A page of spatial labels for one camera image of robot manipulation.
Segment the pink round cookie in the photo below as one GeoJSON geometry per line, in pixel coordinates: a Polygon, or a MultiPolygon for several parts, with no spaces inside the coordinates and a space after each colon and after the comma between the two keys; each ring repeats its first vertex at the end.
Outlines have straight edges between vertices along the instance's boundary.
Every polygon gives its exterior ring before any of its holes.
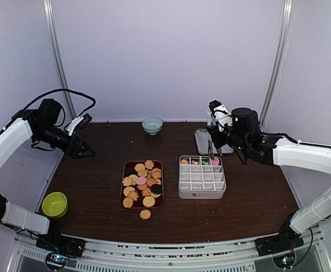
{"type": "Polygon", "coordinates": [[[212,165],[219,165],[220,160],[219,158],[215,158],[214,160],[212,160],[212,165]]]}

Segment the white divided cookie tin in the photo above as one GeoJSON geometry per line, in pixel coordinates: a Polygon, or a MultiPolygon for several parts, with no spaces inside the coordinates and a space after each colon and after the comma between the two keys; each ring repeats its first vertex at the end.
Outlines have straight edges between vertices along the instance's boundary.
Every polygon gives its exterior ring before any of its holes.
{"type": "Polygon", "coordinates": [[[226,178],[220,157],[219,165],[212,165],[209,156],[187,156],[179,159],[178,195],[183,199],[221,199],[226,191],[226,178]]]}

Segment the metal food tongs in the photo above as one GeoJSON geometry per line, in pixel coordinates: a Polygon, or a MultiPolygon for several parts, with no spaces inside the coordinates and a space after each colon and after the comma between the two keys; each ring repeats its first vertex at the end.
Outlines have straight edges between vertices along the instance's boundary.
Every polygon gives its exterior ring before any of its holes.
{"type": "MultiPolygon", "coordinates": [[[[206,116],[207,116],[207,126],[215,125],[214,117],[212,116],[212,113],[209,110],[206,111],[206,116]]],[[[211,160],[214,160],[214,145],[210,134],[208,136],[208,153],[211,160]]]]}

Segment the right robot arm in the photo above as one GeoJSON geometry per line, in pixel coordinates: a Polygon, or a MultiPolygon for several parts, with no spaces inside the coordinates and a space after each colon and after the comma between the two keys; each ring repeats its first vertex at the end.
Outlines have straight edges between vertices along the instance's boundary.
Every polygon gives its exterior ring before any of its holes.
{"type": "MultiPolygon", "coordinates": [[[[219,101],[209,104],[210,124],[207,131],[215,148],[228,145],[240,161],[253,160],[262,165],[289,166],[331,175],[331,145],[296,140],[286,133],[266,133],[261,130],[258,114],[249,108],[229,111],[219,101]]],[[[331,216],[331,186],[308,206],[286,220],[275,246],[288,249],[296,236],[331,216]]]]}

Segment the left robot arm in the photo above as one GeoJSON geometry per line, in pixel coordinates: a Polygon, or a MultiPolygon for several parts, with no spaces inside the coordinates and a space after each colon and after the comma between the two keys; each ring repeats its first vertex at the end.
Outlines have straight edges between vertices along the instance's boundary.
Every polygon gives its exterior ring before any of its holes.
{"type": "MultiPolygon", "coordinates": [[[[0,171],[28,141],[32,142],[33,147],[46,143],[50,149],[59,149],[73,159],[95,156],[94,149],[77,134],[92,121],[92,117],[84,112],[61,129],[57,125],[61,111],[62,105],[54,99],[44,99],[37,109],[25,107],[20,110],[0,131],[0,171]]],[[[1,193],[0,224],[44,235],[44,243],[54,252],[63,250],[66,245],[62,235],[49,230],[48,218],[10,202],[1,193]]]]}

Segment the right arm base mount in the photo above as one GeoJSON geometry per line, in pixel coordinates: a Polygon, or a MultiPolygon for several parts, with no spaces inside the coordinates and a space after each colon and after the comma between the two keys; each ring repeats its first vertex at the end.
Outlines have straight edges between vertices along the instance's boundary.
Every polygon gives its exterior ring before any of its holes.
{"type": "Polygon", "coordinates": [[[260,257],[291,251],[304,245],[301,235],[295,232],[280,232],[276,235],[258,238],[254,242],[260,257]]]}

